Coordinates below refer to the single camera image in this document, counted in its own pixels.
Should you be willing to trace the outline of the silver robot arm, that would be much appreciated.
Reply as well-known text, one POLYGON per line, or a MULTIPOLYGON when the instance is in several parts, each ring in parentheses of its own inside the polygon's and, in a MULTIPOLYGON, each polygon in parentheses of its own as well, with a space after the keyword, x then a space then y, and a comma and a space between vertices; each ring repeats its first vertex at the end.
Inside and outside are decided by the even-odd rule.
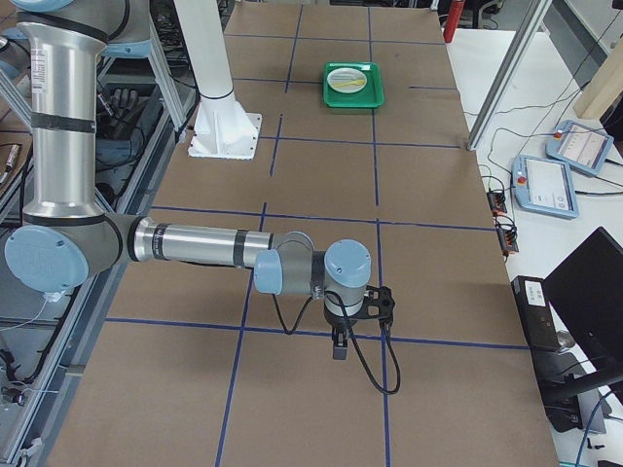
POLYGON ((34 197, 5 258, 24 285, 54 293, 113 266, 150 260, 249 269, 265 294, 322 300, 333 355, 355 344, 370 303, 371 258, 344 239, 326 251, 304 233, 260 233, 108 213, 94 199, 96 65, 109 46, 151 43, 145 1, 20 1, 18 28, 31 51, 34 197))

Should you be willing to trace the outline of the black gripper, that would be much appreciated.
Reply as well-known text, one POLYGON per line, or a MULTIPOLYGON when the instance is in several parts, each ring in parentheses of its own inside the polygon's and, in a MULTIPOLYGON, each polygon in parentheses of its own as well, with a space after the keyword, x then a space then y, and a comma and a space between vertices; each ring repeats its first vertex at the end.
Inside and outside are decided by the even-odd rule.
POLYGON ((324 317, 332 327, 332 358, 344 361, 348 356, 348 339, 351 335, 348 328, 352 328, 359 321, 359 317, 352 315, 346 320, 343 316, 338 316, 329 310, 324 311, 324 317))

